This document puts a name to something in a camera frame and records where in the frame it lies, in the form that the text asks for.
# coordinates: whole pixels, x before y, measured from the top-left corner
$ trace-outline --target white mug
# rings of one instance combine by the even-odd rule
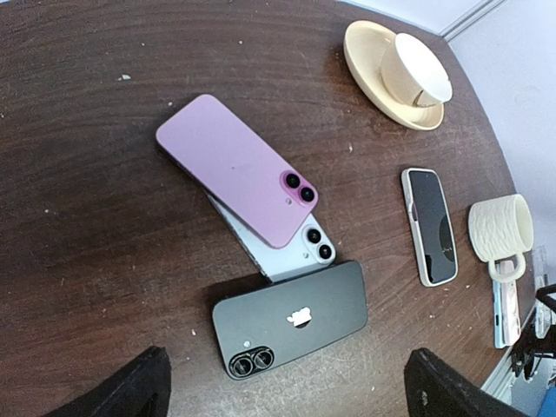
[[[533,247],[533,219],[523,195],[476,202],[469,211],[468,226],[475,254],[488,262],[488,274],[493,280],[512,282],[525,273],[523,253]],[[510,256],[516,257],[515,269],[499,273],[494,263]]]
[[[381,61],[384,86],[398,102],[430,107],[452,98],[452,84],[436,55],[419,39],[399,33]]]

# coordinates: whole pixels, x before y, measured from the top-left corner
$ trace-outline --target phone camera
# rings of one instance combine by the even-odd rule
[[[330,259],[330,256],[332,256],[332,249],[328,245],[322,245],[319,248],[319,255],[322,259]]]
[[[275,356],[270,349],[263,349],[262,351],[257,352],[257,354],[253,357],[255,366],[260,370],[264,370],[270,367],[274,360]]]
[[[318,243],[321,241],[321,232],[319,232],[316,228],[310,228],[307,232],[307,239],[311,243]]]
[[[314,191],[309,187],[303,187],[301,189],[301,199],[304,202],[311,202],[314,200]]]
[[[242,356],[232,360],[229,368],[237,378],[245,378],[253,372],[253,362],[247,356]]]
[[[301,184],[301,180],[296,174],[288,174],[286,175],[286,184],[291,189],[296,189],[297,187],[299,187],[299,184]]]

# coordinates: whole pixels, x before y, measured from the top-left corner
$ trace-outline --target purple phone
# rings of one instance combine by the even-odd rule
[[[273,248],[289,243],[318,201],[307,180],[212,96],[178,111],[156,140]]]

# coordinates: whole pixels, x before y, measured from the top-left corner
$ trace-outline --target phone screen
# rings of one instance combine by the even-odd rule
[[[456,263],[440,181],[435,173],[425,171],[411,171],[409,180],[428,276],[432,283],[449,280],[455,276]]]

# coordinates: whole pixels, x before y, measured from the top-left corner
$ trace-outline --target wall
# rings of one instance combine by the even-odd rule
[[[344,0],[441,33],[481,0]]]
[[[450,42],[488,115],[556,278],[556,2],[508,0]]]

